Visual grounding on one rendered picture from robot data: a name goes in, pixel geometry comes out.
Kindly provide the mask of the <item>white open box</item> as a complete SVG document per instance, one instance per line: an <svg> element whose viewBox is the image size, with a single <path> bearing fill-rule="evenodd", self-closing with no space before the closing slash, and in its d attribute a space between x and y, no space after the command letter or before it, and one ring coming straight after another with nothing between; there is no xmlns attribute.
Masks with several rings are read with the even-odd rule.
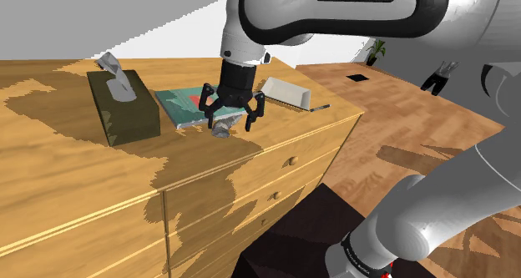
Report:
<svg viewBox="0 0 521 278"><path fill-rule="evenodd" d="M260 90L270 99L275 99L300 109L310 109L311 90L308 88L269 77Z"/></svg>

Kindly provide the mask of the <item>potted green plant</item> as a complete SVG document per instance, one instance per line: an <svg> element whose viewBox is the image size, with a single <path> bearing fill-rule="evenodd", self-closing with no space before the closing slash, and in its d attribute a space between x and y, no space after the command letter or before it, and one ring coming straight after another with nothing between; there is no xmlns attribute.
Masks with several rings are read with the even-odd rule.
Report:
<svg viewBox="0 0 521 278"><path fill-rule="evenodd" d="M368 49L368 51L370 52L368 57L367 57L367 61L366 61L366 65L367 66L372 66L378 59L378 54L381 54L383 57L385 56L385 53L386 53L386 49L384 48L384 44L386 42L385 41L382 41L381 39L377 39L374 44Z"/></svg>

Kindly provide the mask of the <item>wooden chest of drawers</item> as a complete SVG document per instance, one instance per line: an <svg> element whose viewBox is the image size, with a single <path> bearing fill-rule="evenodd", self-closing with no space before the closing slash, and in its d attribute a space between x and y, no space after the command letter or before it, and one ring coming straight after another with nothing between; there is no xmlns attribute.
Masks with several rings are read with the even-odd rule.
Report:
<svg viewBox="0 0 521 278"><path fill-rule="evenodd" d="M311 90L310 112L267 101L226 139L206 125L107 143L89 60L0 62L0 278L229 278L239 254L321 182L362 115Z"/></svg>

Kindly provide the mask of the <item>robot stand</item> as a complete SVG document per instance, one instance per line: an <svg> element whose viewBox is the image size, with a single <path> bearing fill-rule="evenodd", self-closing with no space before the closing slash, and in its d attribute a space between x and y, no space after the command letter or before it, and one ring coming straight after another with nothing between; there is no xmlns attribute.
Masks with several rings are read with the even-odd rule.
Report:
<svg viewBox="0 0 521 278"><path fill-rule="evenodd" d="M365 218L325 184L240 253L230 278L367 278L341 241Z"/></svg>

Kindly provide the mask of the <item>grey crumpled lump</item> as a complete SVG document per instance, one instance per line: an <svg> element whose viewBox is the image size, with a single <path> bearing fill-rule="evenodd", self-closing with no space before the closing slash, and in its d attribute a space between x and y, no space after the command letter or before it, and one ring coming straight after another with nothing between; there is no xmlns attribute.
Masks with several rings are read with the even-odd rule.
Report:
<svg viewBox="0 0 521 278"><path fill-rule="evenodd" d="M237 124L241 118L241 115L234 115L214 122L211 134L216 138L228 138L230 136L230 129Z"/></svg>

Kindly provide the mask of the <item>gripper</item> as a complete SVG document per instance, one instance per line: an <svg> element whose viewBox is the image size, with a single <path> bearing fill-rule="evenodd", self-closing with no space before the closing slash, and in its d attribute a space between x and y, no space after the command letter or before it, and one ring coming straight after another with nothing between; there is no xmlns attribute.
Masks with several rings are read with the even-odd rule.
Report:
<svg viewBox="0 0 521 278"><path fill-rule="evenodd" d="M250 132L251 125L257 118L263 117L265 112L265 95L263 92L255 92L252 94L253 84L255 80L256 66L240 66L230 63L227 60L222 61L220 71L220 82L217 88L217 98L210 105L207 99L215 93L214 88L205 83L200 95L200 111L204 113L208 119L208 128L212 129L214 113L223 106L233 108L244 108L247 112L245 121L245 131ZM249 101L252 97L256 101L256 108L252 110Z"/></svg>

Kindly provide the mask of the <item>green book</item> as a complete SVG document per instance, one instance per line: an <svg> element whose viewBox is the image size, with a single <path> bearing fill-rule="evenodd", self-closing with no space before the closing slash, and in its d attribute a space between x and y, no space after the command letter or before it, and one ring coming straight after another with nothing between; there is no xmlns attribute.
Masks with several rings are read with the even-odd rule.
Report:
<svg viewBox="0 0 521 278"><path fill-rule="evenodd" d="M183 129L208 123L204 112L199 110L201 93L202 87L155 91L154 94L174 126ZM216 99L218 95L211 94L206 103L211 105ZM214 112L214 121L243 114L247 114L244 109L224 106Z"/></svg>

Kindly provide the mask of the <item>olive tissue box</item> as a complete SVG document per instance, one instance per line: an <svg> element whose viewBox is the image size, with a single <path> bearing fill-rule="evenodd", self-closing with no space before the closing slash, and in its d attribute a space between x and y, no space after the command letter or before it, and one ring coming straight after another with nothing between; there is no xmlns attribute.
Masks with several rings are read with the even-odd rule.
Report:
<svg viewBox="0 0 521 278"><path fill-rule="evenodd" d="M110 146L160 135L159 106L134 70L124 70L110 52L95 60L88 81Z"/></svg>

